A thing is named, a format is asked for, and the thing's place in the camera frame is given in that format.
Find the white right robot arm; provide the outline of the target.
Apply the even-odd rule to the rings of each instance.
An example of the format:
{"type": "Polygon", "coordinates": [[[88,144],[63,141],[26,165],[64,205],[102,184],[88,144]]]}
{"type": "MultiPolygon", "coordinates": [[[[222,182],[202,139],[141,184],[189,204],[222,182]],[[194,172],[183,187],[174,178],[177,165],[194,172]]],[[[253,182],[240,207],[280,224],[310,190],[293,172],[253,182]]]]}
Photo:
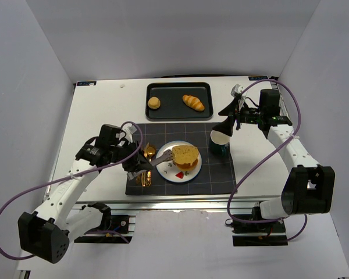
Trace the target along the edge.
{"type": "Polygon", "coordinates": [[[225,154],[233,130],[241,124],[256,124],[265,138],[277,149],[289,171],[288,179],[278,198],[260,202],[252,211],[256,221],[282,219],[295,214],[322,214],[332,205],[335,172],[322,166],[305,149],[296,136],[290,119],[280,115],[278,90],[260,91],[259,105],[250,108],[245,104],[243,86],[235,85],[233,101],[219,115],[226,120],[212,128],[210,151],[225,154]]]}

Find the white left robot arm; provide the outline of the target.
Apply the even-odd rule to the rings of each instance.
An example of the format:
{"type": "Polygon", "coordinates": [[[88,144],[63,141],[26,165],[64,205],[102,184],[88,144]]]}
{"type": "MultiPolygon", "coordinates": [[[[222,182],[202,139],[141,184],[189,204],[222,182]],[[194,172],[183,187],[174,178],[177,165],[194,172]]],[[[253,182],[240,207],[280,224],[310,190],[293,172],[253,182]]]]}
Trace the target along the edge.
{"type": "Polygon", "coordinates": [[[132,180],[164,163],[185,174],[200,167],[200,152],[192,144],[177,144],[150,161],[141,148],[143,141],[133,138],[136,131],[140,128],[132,121],[121,126],[104,124],[98,136],[85,142],[68,175],[58,181],[53,193],[32,213],[24,212],[19,217],[22,250],[55,264],[64,257],[69,244],[82,235],[113,234],[111,208],[104,203],[89,203],[78,214],[69,215],[103,169],[120,164],[132,180]]]}

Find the silver slotted spatula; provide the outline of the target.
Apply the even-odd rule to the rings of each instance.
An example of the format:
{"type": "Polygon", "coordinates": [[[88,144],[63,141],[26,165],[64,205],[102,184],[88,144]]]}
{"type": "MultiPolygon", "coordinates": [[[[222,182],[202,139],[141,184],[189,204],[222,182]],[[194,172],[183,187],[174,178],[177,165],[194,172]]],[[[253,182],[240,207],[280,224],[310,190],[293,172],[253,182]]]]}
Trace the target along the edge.
{"type": "Polygon", "coordinates": [[[161,155],[158,158],[152,159],[150,162],[148,162],[149,166],[144,166],[142,170],[134,171],[134,172],[128,172],[127,178],[129,180],[133,180],[134,178],[138,177],[140,174],[145,173],[148,170],[152,170],[157,165],[163,163],[163,162],[169,162],[173,160],[173,153],[171,150],[164,151],[163,155],[161,155]]]}

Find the orange glazed donut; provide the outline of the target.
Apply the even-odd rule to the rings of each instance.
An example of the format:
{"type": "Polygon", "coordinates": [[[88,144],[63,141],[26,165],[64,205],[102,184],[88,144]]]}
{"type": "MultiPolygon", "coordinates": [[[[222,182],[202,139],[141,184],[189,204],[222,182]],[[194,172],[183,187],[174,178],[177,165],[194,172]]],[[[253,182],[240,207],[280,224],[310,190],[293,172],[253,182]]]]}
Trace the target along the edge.
{"type": "Polygon", "coordinates": [[[180,164],[180,163],[173,162],[173,164],[182,171],[192,171],[196,168],[196,166],[198,164],[198,160],[196,159],[192,163],[180,164]]]}

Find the brown bread slice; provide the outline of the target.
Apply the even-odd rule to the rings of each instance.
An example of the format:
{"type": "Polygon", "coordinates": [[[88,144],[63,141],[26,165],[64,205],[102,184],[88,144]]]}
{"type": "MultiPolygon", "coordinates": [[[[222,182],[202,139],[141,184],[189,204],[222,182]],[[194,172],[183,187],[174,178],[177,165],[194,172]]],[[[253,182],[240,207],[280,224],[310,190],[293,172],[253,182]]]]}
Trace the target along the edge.
{"type": "Polygon", "coordinates": [[[176,164],[193,164],[198,158],[198,148],[191,145],[177,145],[172,148],[173,161],[176,164]]]}

